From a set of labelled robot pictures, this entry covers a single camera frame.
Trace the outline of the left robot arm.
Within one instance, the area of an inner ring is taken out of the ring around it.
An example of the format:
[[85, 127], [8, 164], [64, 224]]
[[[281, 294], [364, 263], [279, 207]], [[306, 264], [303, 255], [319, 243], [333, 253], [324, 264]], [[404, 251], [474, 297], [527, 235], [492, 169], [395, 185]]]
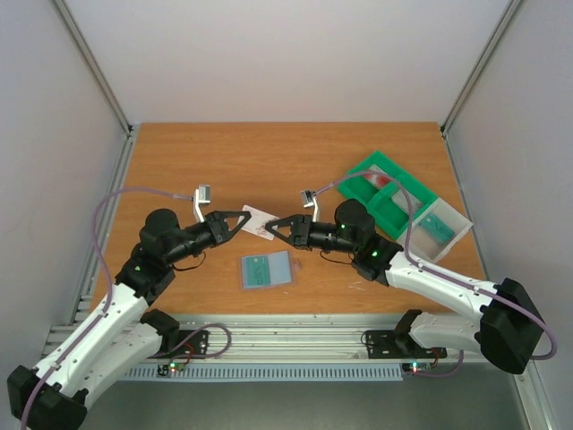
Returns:
[[104, 298], [74, 332], [32, 368], [8, 376], [10, 409], [23, 429], [77, 429], [96, 398], [148, 357], [179, 349], [180, 324], [153, 308], [175, 265], [230, 241], [247, 211], [213, 211], [183, 228], [169, 209], [148, 215], [139, 243]]

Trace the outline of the pink leather card holder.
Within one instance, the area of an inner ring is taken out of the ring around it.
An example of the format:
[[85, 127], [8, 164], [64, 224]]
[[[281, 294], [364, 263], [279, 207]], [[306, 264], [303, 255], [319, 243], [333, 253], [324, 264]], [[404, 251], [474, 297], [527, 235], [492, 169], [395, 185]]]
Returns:
[[241, 287], [258, 290], [295, 283], [295, 264], [288, 251], [243, 256], [239, 263]]

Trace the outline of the white card red drawings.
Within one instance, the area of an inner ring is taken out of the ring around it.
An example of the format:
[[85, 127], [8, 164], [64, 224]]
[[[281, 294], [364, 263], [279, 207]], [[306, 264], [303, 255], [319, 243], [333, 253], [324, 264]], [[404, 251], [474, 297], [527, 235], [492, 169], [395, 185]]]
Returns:
[[277, 220], [278, 217], [249, 205], [244, 205], [242, 211], [248, 211], [251, 214], [251, 217], [241, 227], [241, 230], [268, 241], [272, 241], [274, 239], [274, 236], [266, 230], [265, 226], [267, 223]]

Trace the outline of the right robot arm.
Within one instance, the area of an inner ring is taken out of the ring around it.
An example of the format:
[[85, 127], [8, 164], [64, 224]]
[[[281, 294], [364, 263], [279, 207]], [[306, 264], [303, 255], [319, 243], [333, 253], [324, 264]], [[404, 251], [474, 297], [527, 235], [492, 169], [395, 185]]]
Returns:
[[450, 348], [481, 354], [509, 374], [521, 374], [543, 335], [543, 318], [526, 289], [513, 279], [475, 280], [410, 255], [379, 235], [373, 217], [355, 199], [339, 204], [331, 223], [296, 214], [270, 221], [273, 236], [296, 249], [351, 254], [366, 280], [400, 288], [451, 310], [438, 316], [413, 310], [395, 329], [400, 352]]

